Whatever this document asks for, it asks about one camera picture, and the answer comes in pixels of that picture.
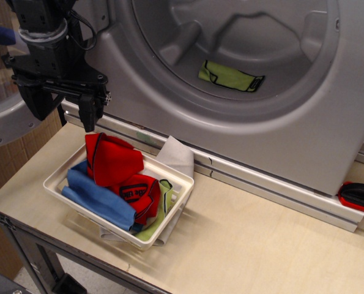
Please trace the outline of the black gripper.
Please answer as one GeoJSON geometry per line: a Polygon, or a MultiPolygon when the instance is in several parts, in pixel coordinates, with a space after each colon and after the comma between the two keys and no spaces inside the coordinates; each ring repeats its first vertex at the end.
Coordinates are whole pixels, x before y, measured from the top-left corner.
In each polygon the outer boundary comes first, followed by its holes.
{"type": "Polygon", "coordinates": [[[13,82],[34,117],[44,121],[67,99],[79,106],[85,131],[93,132],[111,101],[108,77],[86,62],[84,51],[72,39],[30,43],[28,49],[26,55],[6,54],[2,60],[13,70],[13,82]]]}

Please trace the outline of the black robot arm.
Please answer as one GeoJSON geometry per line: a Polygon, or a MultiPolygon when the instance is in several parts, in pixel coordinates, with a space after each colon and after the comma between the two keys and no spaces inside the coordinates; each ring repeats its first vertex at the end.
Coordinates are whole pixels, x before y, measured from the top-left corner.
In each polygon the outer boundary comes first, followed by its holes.
{"type": "Polygon", "coordinates": [[[97,44],[90,22],[74,1],[8,1],[19,21],[19,36],[29,53],[5,55],[13,82],[31,113],[43,121],[63,100],[79,108],[86,132],[95,129],[111,100],[108,78],[85,60],[97,44]]]}

